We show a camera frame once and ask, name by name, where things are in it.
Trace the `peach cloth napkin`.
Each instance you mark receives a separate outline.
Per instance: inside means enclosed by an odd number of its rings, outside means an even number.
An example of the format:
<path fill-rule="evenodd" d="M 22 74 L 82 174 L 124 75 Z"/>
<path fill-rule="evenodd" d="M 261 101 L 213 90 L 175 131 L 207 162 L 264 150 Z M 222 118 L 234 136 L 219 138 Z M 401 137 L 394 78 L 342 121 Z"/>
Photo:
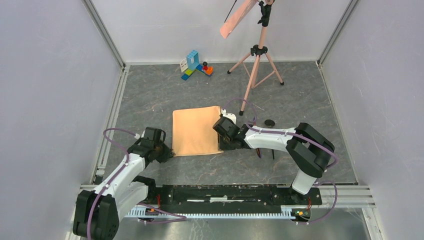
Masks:
<path fill-rule="evenodd" d="M 220 154 L 218 133 L 213 129 L 221 108 L 209 106 L 172 113 L 172 149 L 177 157 Z"/>

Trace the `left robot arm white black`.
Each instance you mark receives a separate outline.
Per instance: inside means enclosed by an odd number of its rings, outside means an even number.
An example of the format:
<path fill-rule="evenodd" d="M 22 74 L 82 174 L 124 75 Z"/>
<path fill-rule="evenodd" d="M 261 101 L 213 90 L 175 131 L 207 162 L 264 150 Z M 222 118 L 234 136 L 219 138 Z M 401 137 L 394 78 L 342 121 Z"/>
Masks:
<path fill-rule="evenodd" d="M 77 196 L 72 232 L 88 240 L 112 240 L 133 207 L 140 202 L 153 203 L 156 181 L 140 174 L 150 163 L 165 163 L 174 156 L 165 143 L 166 132 L 160 128 L 146 127 L 142 134 L 128 131 L 135 138 L 130 147 L 109 138 L 108 132 L 103 132 L 105 139 L 120 148 L 124 157 L 105 180 Z"/>

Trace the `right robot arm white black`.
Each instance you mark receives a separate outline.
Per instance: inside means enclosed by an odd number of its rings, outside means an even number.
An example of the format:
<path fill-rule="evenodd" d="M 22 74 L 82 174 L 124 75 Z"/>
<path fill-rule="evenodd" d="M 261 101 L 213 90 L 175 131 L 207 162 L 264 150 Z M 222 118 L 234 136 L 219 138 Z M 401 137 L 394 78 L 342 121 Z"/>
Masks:
<path fill-rule="evenodd" d="M 324 172 L 335 165 L 335 146 L 316 129 L 305 122 L 287 129 L 262 128 L 244 124 L 238 127 L 230 118 L 222 116 L 213 129 L 224 151 L 237 149 L 270 149 L 288 153 L 298 166 L 298 172 L 289 189 L 289 199 L 302 204 L 309 191 Z"/>

